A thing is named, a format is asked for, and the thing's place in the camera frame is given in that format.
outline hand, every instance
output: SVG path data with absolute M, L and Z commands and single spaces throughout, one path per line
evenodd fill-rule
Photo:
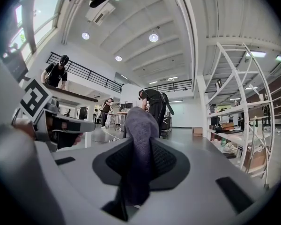
M 48 134 L 51 136 L 52 132 L 50 131 L 52 128 L 53 124 L 53 118 L 52 117 L 47 117 L 46 118 L 46 123 L 47 123 L 47 129 L 48 129 Z M 32 122 L 28 119 L 17 119 L 15 123 L 13 124 L 14 128 L 19 129 L 26 134 L 28 134 L 33 140 L 36 139 L 36 135 L 34 133 L 33 125 Z M 61 123 L 61 128 L 65 129 L 67 128 L 67 123 L 63 122 Z M 83 133 L 80 133 L 78 137 L 75 139 L 75 142 L 73 145 L 77 145 L 78 143 L 81 142 L 81 136 Z

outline black metal railing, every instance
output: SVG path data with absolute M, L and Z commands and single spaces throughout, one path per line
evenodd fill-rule
M 175 92 L 175 91 L 186 91 L 186 90 L 191 90 L 192 89 L 192 80 L 183 80 L 179 82 L 171 82 L 171 83 L 166 83 L 163 85 L 157 85 L 157 86 L 152 86 L 149 88 L 145 89 L 155 89 L 159 91 L 160 93 L 163 92 Z
M 47 60 L 47 63 L 51 64 L 53 62 L 58 63 L 61 56 L 51 52 L 50 57 Z M 93 83 L 99 84 L 103 87 L 106 87 L 108 89 L 111 89 L 113 91 L 116 91 L 118 93 L 122 92 L 122 86 L 118 83 L 76 63 L 71 60 L 65 65 L 65 69 L 74 75 L 77 75 L 79 77 L 85 78 Z

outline window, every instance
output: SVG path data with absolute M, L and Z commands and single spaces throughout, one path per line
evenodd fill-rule
M 15 9 L 15 14 L 17 17 L 17 23 L 18 23 L 18 27 L 22 24 L 22 5 L 18 6 Z
M 44 22 L 54 16 L 58 0 L 34 0 L 33 30 L 36 31 Z
M 42 40 L 42 38 L 43 38 L 44 36 L 46 36 L 46 34 L 47 34 L 48 32 L 51 31 L 52 25 L 53 25 L 53 20 L 51 20 L 50 22 L 48 22 L 44 27 L 41 28 L 40 31 L 37 32 L 36 35 L 34 35 L 34 39 L 35 39 L 36 45 Z
M 31 54 L 30 46 L 28 43 L 22 48 L 21 53 L 24 61 L 26 61 L 29 55 Z
M 9 47 L 14 49 L 20 49 L 25 42 L 26 42 L 26 38 L 24 35 L 24 30 L 23 28 L 21 28 L 11 40 Z

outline box on shelf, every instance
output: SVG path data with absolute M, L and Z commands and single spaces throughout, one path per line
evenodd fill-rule
M 222 128 L 230 128 L 230 127 L 234 127 L 233 122 L 226 122 L 222 124 Z
M 247 150 L 247 153 L 246 153 L 245 159 L 244 159 L 244 167 L 245 168 L 249 167 L 250 158 L 251 158 L 251 151 Z M 266 150 L 265 149 L 262 149 L 258 152 L 255 152 L 253 157 L 252 157 L 250 169 L 262 166 L 265 163 L 265 161 L 266 161 Z
M 192 129 L 192 133 L 194 136 L 203 136 L 203 128 L 201 127 L 194 127 Z
M 226 130 L 233 130 L 234 127 L 225 127 Z

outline sleeve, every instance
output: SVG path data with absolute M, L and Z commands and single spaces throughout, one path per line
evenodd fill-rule
M 52 71 L 53 68 L 54 68 L 54 64 L 51 63 L 45 70 L 46 70 L 47 73 L 49 73 L 49 72 Z
M 67 71 L 65 71 L 65 74 L 62 76 L 63 81 L 67 81 Z

